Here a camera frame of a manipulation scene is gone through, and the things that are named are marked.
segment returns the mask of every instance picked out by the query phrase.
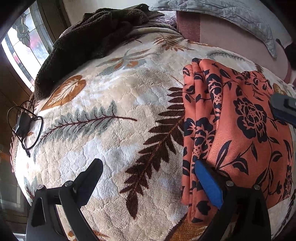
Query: orange leaf print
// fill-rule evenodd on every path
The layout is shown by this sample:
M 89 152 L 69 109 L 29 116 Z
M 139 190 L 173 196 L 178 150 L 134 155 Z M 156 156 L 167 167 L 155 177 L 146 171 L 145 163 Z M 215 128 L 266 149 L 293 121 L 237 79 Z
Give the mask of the orange leaf print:
M 30 131 L 30 132 L 25 136 L 25 138 L 27 138 L 27 137 L 29 137 L 29 136 L 31 136 L 31 135 L 33 135 L 33 134 L 34 134 L 34 132 Z
M 107 236 L 107 235 L 105 235 L 105 234 L 102 234 L 102 233 L 99 232 L 99 231 L 95 231 L 95 230 L 93 230 L 93 232 L 94 232 L 94 234 L 95 234 L 97 237 L 109 238 L 109 236 Z M 70 230 L 70 231 L 68 232 L 68 236 L 69 236 L 70 238 L 75 237 L 75 236 L 74 236 L 74 233 L 73 233 L 72 230 Z
M 273 87 L 274 87 L 274 92 L 282 94 L 282 95 L 287 95 L 287 93 L 285 91 L 281 90 L 281 88 L 276 83 L 273 84 Z
M 120 68 L 123 64 L 123 59 L 114 67 L 114 70 Z
M 207 226 L 200 227 L 188 223 L 187 214 L 168 233 L 164 241 L 189 241 L 199 238 Z
M 118 60 L 121 60 L 122 58 L 112 58 L 112 59 L 110 59 L 108 62 L 115 62 L 115 61 L 118 61 Z
M 201 45 L 201 46 L 213 47 L 213 46 L 211 46 L 211 45 L 208 45 L 208 44 L 202 44 L 202 43 L 195 42 L 195 41 L 192 41 L 192 40 L 187 40 L 187 43 L 190 43 L 190 44 L 197 44 L 197 45 Z
M 50 97 L 41 110 L 66 104 L 73 100 L 86 86 L 82 75 L 76 75 L 67 79 Z
M 138 65 L 138 61 L 130 61 L 128 64 L 127 64 L 127 67 L 134 67 L 136 65 Z

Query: charger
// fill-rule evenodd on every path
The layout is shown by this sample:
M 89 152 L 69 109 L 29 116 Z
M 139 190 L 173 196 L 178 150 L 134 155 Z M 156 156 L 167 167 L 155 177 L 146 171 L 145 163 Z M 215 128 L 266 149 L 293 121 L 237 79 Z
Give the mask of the charger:
M 32 107 L 32 111 L 22 107 L 22 105 L 26 102 L 29 102 L 31 103 L 31 107 Z M 8 116 L 9 116 L 9 113 L 12 109 L 14 108 L 18 108 L 17 110 L 17 113 L 16 113 L 16 116 L 15 116 L 15 122 L 16 122 L 16 125 L 15 125 L 15 129 L 13 129 L 9 123 L 9 119 L 8 119 Z M 18 112 L 19 110 L 23 110 L 21 111 L 21 114 L 20 116 L 18 117 L 17 119 L 17 115 L 18 115 Z M 39 134 L 37 136 L 37 139 L 35 140 L 35 142 L 33 143 L 33 145 L 31 145 L 30 147 L 25 147 L 24 145 L 24 138 L 27 136 L 27 134 L 29 133 L 29 130 L 30 130 L 30 126 L 31 126 L 31 123 L 33 121 L 37 121 L 37 120 L 41 120 L 41 126 L 40 126 L 40 131 L 39 131 Z M 24 101 L 20 106 L 13 106 L 11 107 L 8 112 L 7 112 L 7 122 L 12 130 L 12 132 L 16 135 L 16 137 L 20 140 L 20 143 L 22 144 L 22 148 L 26 151 L 27 153 L 27 156 L 30 157 L 30 152 L 29 150 L 32 149 L 37 141 L 39 140 L 39 137 L 41 135 L 41 132 L 42 132 L 42 129 L 43 129 L 43 118 L 42 116 L 36 116 L 34 114 L 34 105 L 31 101 Z
M 26 112 L 21 112 L 15 126 L 15 134 L 21 138 L 25 138 L 25 136 L 29 133 L 30 124 L 31 117 Z

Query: black cable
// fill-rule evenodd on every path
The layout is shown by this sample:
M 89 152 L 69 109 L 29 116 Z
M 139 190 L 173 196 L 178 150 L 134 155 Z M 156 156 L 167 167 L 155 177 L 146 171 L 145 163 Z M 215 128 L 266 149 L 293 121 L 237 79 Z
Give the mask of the black cable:
M 37 141 L 39 140 L 39 137 L 40 137 L 41 132 L 42 132 L 42 129 L 43 129 L 44 121 L 43 121 L 43 117 L 42 117 L 42 116 L 37 116 L 37 115 L 34 114 L 34 105 L 33 105 L 33 103 L 32 103 L 31 101 L 24 101 L 21 105 L 23 105 L 23 104 L 26 103 L 26 102 L 30 102 L 30 103 L 31 103 L 32 111 L 30 111 L 30 110 L 28 110 L 28 109 L 26 109 L 26 108 L 24 108 L 24 107 L 22 107 L 22 106 L 13 106 L 13 107 L 11 107 L 11 108 L 8 110 L 8 112 L 7 112 L 7 122 L 8 122 L 8 125 L 9 125 L 10 129 L 12 130 L 12 132 L 16 135 L 16 137 L 19 139 L 20 143 L 22 144 L 22 148 L 26 151 L 28 157 L 30 157 L 30 153 L 29 153 L 28 150 L 32 149 L 32 148 L 36 145 Z M 28 148 L 25 147 L 25 145 L 24 145 L 24 143 L 23 143 L 23 142 L 24 142 L 24 138 L 20 138 L 20 137 L 15 133 L 15 131 L 13 130 L 13 128 L 11 127 L 11 125 L 10 125 L 10 123 L 9 123 L 9 119 L 8 119 L 9 112 L 10 112 L 12 109 L 14 109 L 14 108 L 18 108 L 17 113 L 18 113 L 18 111 L 19 111 L 20 109 L 22 109 L 22 110 L 28 112 L 29 114 L 31 114 L 31 115 L 32 115 L 32 118 L 31 118 L 32 121 L 41 120 L 40 131 L 39 131 L 39 134 L 38 134 L 38 136 L 37 136 L 37 139 L 36 139 L 36 141 L 33 143 L 33 145 L 31 145 L 31 146 L 28 147 Z

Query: floral fleece blanket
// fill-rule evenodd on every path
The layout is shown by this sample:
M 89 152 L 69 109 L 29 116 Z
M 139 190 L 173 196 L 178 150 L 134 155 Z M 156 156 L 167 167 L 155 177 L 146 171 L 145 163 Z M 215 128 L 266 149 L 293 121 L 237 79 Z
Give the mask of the floral fleece blanket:
M 99 158 L 104 172 L 81 211 L 100 240 L 196 240 L 206 226 L 189 222 L 188 206 L 181 203 L 184 66 L 194 58 L 207 58 L 235 73 L 257 71 L 275 92 L 294 98 L 296 93 L 244 57 L 185 40 L 173 30 L 136 29 L 129 37 L 105 58 L 89 61 L 62 79 L 50 98 L 35 103 L 35 113 L 44 118 L 43 131 L 30 158 L 14 140 L 13 170 L 32 202 L 38 184 L 61 186 Z M 38 122 L 31 126 L 27 146 L 39 128 Z M 295 143 L 295 130 L 290 130 Z M 296 210 L 291 176 L 295 180 L 295 170 L 287 170 L 289 181 L 281 188 L 289 191 L 288 198 L 269 209 L 273 237 Z M 59 214 L 74 240 L 61 207 Z

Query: pillow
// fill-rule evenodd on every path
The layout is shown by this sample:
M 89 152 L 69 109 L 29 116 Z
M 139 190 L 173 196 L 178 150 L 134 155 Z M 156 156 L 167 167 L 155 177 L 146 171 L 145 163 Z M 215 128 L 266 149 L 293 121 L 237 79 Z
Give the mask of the pillow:
M 278 43 L 274 59 L 254 35 L 229 21 L 196 12 L 177 11 L 177 28 L 185 39 L 237 53 L 290 83 L 291 67 L 284 48 Z
M 272 57 L 276 58 L 275 40 L 271 28 L 255 11 L 235 0 L 157 0 L 152 11 L 199 12 L 228 20 L 260 39 Z

